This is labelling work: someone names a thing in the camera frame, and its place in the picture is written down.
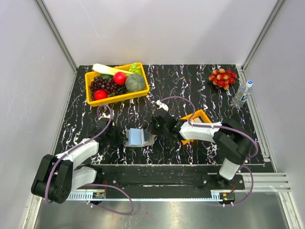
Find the stack of credit cards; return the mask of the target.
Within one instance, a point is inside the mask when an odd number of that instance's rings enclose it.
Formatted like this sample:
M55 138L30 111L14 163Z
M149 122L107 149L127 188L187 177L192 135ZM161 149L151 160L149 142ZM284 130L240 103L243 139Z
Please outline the stack of credit cards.
M203 118L199 115L199 116L194 116L192 119L191 119L192 122L195 122L195 123L204 123L204 120Z

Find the small yellow card bin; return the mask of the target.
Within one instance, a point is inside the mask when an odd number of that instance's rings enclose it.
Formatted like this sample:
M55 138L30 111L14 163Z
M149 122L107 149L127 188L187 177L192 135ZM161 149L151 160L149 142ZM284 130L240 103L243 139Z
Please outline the small yellow card bin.
M195 112L195 115L194 116L201 116L202 118L203 118L203 120L204 120L204 123L211 123L211 120L208 118L208 116L205 114L205 112L202 110L202 109L200 109L200 110L197 110L196 112ZM181 142L182 142L182 144L183 145L186 145L187 143L189 143L189 142L193 142L194 141L194 139L187 139L187 140L182 140Z

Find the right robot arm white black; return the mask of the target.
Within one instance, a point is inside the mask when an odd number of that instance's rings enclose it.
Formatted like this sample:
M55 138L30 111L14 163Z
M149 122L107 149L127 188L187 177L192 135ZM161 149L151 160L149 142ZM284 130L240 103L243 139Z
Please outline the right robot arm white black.
M157 109L148 127L152 135L172 134L179 140L200 140L215 143L224 153L224 162L217 176L223 189L234 183L234 176L244 164L256 142L233 119L218 123L200 123L188 119L175 119L163 108Z

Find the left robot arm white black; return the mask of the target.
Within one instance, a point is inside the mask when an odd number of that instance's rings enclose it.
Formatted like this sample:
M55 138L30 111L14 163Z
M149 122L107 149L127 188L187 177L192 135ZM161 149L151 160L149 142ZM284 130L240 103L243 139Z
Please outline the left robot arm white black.
M83 162L97 154L103 143L121 145L126 140L114 121L109 118L100 119L91 135L79 144L63 153L47 154L42 158L31 186L31 193L45 198L48 203L61 204L72 191L84 185L101 187L102 169Z

